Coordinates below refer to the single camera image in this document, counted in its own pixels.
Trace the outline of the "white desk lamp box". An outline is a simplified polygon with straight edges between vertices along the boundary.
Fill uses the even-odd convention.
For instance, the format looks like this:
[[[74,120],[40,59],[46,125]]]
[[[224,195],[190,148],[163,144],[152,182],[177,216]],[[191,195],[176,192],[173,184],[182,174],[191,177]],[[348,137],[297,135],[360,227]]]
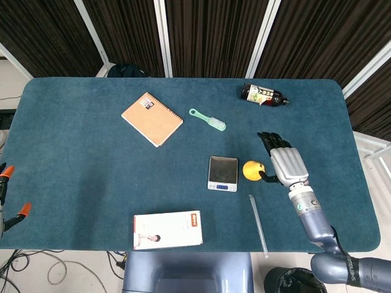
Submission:
[[[189,247],[203,244],[200,211],[135,215],[133,249]]]

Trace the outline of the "dark brown partition panel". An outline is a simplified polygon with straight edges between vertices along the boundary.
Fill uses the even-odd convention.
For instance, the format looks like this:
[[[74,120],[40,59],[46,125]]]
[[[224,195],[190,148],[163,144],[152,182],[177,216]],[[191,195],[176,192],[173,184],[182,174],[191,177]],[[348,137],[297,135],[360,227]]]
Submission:
[[[370,79],[346,104],[354,131],[391,142],[391,74]]]
[[[255,77],[344,87],[391,40],[391,0],[282,0]]]
[[[35,78],[94,77],[103,66],[73,0],[0,0],[0,43]]]
[[[111,63],[133,64],[153,78],[164,65],[153,0],[83,0]]]
[[[165,0],[176,78],[244,78],[268,0]]]

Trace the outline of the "mint green plastic brush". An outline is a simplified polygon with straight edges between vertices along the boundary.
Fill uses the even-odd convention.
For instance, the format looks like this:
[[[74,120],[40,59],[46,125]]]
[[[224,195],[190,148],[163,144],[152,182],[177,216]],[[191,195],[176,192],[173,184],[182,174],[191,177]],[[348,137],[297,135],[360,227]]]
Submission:
[[[207,117],[204,114],[201,114],[199,111],[197,111],[194,108],[189,110],[189,114],[203,120],[209,126],[215,128],[219,131],[225,131],[225,129],[226,129],[226,124],[223,121],[218,120],[217,118],[214,118],[214,117]]]

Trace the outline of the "black clamp with orange tip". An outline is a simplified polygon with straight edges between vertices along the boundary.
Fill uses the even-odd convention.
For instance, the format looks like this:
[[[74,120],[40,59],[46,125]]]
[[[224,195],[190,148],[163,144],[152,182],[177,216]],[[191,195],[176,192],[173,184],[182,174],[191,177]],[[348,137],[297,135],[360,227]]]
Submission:
[[[0,205],[0,238],[3,237],[3,234],[11,229],[11,227],[23,221],[30,213],[32,209],[32,203],[26,203],[21,211],[13,218],[9,220],[4,220],[4,207]]]
[[[0,165],[0,205],[3,206],[5,203],[8,182],[15,171],[14,166],[7,167],[4,162]]]

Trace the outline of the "teal table cloth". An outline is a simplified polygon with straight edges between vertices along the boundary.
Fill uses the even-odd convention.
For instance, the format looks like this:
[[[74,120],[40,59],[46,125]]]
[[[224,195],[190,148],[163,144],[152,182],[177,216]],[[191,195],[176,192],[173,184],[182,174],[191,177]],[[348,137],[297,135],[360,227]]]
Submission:
[[[271,251],[317,251],[280,184],[239,177],[236,192],[209,190],[210,156],[272,163],[258,132],[298,149],[309,183],[343,248],[371,251],[381,236],[346,103],[331,79],[256,79],[287,106],[240,98],[244,79],[35,78],[28,82],[0,163],[15,167],[4,214],[27,202],[30,215],[0,238],[0,248],[130,250],[133,217],[198,210],[197,251],[261,248],[249,194]],[[121,114],[145,92],[183,119],[159,147]],[[189,114],[196,109],[225,131]]]

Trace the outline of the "white metal rack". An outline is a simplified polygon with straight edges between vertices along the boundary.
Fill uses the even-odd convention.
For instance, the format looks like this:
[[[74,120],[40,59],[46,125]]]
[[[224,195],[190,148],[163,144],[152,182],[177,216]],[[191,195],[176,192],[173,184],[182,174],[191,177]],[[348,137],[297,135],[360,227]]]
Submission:
[[[371,163],[382,180],[391,186],[391,142],[361,132],[353,132],[357,149]]]

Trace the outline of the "brown spiral notebook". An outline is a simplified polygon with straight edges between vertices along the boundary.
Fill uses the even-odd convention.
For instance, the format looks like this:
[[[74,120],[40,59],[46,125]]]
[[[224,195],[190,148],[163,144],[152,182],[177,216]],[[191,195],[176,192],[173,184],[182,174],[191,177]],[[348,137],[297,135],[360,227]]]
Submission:
[[[121,117],[155,147],[160,147],[183,124],[180,116],[148,92]]]

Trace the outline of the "black trash bin with bag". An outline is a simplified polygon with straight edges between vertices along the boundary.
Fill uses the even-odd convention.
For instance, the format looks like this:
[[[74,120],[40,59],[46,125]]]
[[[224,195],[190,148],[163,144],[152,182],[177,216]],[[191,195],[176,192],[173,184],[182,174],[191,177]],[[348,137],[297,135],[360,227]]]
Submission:
[[[265,276],[265,293],[327,293],[325,285],[311,270],[305,268],[275,267]]]

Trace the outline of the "dark sauce bottle with label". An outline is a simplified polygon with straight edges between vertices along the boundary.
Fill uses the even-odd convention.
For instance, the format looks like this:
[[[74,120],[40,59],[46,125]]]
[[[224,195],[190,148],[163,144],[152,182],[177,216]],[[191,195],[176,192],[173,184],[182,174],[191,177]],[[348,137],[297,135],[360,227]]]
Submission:
[[[287,106],[290,102],[277,90],[248,83],[243,85],[240,98],[260,106],[269,107]]]

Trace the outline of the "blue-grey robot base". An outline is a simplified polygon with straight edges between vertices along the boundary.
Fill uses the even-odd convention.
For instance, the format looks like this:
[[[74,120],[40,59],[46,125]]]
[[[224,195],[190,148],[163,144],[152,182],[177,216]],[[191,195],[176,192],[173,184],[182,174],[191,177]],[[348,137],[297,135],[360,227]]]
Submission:
[[[254,293],[247,252],[130,252],[122,293]]]

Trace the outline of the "small digital kitchen scale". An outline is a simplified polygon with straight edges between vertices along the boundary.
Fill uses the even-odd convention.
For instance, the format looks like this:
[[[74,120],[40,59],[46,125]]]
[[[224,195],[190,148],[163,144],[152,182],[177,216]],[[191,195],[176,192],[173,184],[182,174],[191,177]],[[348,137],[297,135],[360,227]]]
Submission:
[[[238,162],[237,158],[210,156],[207,188],[236,192],[238,189]]]

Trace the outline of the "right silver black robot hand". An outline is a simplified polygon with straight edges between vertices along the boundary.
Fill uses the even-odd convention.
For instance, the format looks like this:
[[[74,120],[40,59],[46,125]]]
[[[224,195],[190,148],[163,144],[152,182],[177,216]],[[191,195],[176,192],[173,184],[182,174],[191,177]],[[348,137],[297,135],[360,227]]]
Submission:
[[[261,179],[267,183],[280,183],[290,188],[295,184],[309,184],[309,173],[299,151],[274,132],[258,132],[266,151],[269,154],[276,172],[269,176],[265,171],[259,171]]]

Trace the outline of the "white partition frame post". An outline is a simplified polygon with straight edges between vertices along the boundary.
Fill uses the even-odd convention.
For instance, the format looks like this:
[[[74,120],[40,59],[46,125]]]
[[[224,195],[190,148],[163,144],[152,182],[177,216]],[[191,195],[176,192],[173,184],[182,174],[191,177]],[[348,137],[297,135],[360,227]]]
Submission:
[[[360,86],[372,77],[391,58],[391,39],[374,55],[342,89],[347,100]]]
[[[277,16],[277,12],[279,11],[281,2],[282,0],[268,0],[268,5],[266,6],[266,11],[263,15],[262,23],[245,74],[246,79],[252,79],[255,76],[255,72],[262,57],[263,50],[268,41],[269,33],[274,24],[274,20]]]
[[[75,3],[75,6],[84,22],[86,25],[87,30],[89,31],[89,34],[93,40],[93,43],[95,44],[95,47],[101,57],[102,60],[102,67],[97,73],[96,77],[98,78],[104,78],[107,76],[109,69],[112,67],[112,63],[110,63],[108,59],[108,55],[106,54],[106,50],[104,49],[104,46],[97,34],[97,31],[95,29],[95,26],[93,25],[93,22],[88,14],[88,11],[85,7],[85,4],[83,0],[73,0]]]
[[[172,61],[170,55],[169,30],[166,15],[165,0],[153,0],[155,8],[156,23],[158,27],[161,55],[163,58],[164,74],[166,78],[172,78]]]
[[[22,66],[22,64],[15,58],[15,56],[0,42],[0,53],[28,80],[33,79],[30,72]]]

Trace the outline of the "black bag behind table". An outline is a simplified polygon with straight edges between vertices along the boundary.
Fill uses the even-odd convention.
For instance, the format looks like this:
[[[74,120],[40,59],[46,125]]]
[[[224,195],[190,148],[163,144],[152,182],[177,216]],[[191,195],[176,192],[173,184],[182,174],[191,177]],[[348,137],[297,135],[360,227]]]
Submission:
[[[132,64],[116,64],[107,74],[108,78],[147,78],[148,75]]]

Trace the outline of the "clear plastic tube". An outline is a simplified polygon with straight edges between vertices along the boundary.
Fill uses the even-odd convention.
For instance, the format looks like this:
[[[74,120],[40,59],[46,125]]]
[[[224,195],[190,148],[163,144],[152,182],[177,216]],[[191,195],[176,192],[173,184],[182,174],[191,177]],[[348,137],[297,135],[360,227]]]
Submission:
[[[250,203],[251,203],[252,210],[253,210],[253,213],[254,213],[255,222],[256,222],[256,225],[257,225],[257,230],[258,230],[258,234],[259,234],[259,238],[260,238],[260,242],[261,242],[261,247],[262,247],[262,250],[263,250],[263,255],[264,255],[265,259],[268,259],[269,258],[268,248],[267,248],[267,244],[266,244],[265,235],[263,233],[263,228],[262,228],[262,225],[261,225],[261,220],[260,220],[260,216],[259,216],[259,213],[258,213],[256,201],[255,201],[254,196],[251,195],[251,194],[249,194],[249,199],[250,199]]]

